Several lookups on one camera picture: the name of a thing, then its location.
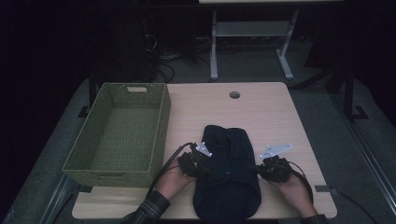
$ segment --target hand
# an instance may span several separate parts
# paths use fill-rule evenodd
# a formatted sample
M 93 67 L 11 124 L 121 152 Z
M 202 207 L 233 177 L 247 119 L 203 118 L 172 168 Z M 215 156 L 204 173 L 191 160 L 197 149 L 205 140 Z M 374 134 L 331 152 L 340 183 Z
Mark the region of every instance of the hand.
M 303 181 L 296 175 L 290 174 L 288 181 L 276 183 L 268 181 L 275 186 L 285 197 L 286 202 L 292 206 L 301 218 L 312 217 L 318 214 L 314 205 L 309 198 L 308 190 L 305 188 Z
M 158 180 L 156 190 L 163 195 L 167 200 L 171 200 L 177 196 L 188 184 L 193 182 L 196 178 L 183 175 L 178 167 L 178 157 L 172 161 L 168 166 L 163 176 Z

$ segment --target white metal frame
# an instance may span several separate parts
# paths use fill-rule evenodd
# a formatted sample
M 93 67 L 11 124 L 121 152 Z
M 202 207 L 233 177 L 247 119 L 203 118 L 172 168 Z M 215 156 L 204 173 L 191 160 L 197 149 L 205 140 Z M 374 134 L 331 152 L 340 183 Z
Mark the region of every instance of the white metal frame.
M 217 36 L 284 36 L 285 42 L 281 49 L 276 50 L 285 78 L 293 79 L 286 51 L 289 46 L 294 25 L 297 21 L 299 10 L 293 11 L 289 21 L 217 21 L 217 12 L 213 12 L 212 21 L 212 50 L 210 52 L 210 78 L 217 80 L 218 60 L 216 56 L 216 37 Z

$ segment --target green woven basket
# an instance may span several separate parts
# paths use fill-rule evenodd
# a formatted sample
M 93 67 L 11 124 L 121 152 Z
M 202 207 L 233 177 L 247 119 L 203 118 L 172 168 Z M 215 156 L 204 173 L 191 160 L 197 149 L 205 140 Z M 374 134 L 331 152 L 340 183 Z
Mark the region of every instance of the green woven basket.
M 166 84 L 105 83 L 63 172 L 84 186 L 148 188 L 163 166 Z

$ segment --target wooden table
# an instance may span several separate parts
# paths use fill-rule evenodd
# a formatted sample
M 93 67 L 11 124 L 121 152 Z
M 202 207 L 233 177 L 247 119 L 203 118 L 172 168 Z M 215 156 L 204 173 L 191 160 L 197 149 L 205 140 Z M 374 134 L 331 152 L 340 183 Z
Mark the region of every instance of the wooden table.
M 289 91 L 283 83 L 206 83 L 168 85 L 172 101 L 164 161 L 188 142 L 201 142 L 204 127 L 216 124 L 247 131 L 255 151 L 256 163 L 266 145 L 293 144 L 281 157 L 298 164 L 310 182 L 315 207 L 327 217 L 336 216 L 329 192 L 316 192 L 326 185 L 318 162 L 306 137 Z M 240 98 L 232 99 L 231 91 Z M 277 190 L 260 180 L 262 205 L 252 218 L 288 218 L 298 214 Z M 198 218 L 192 206 L 194 184 L 188 185 L 163 214 L 163 218 Z M 80 193 L 73 209 L 75 218 L 120 218 L 133 212 L 145 198 L 147 189 L 95 187 Z

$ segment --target sleeve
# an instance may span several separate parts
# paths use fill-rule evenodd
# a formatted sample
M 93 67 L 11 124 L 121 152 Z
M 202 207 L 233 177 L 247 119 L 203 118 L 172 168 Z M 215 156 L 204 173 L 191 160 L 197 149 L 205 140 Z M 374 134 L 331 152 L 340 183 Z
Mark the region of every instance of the sleeve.
M 120 224 L 156 223 L 171 204 L 158 191 L 154 190 L 135 212 L 123 217 Z
M 301 219 L 301 224 L 329 224 L 329 221 L 324 215 L 317 215 Z

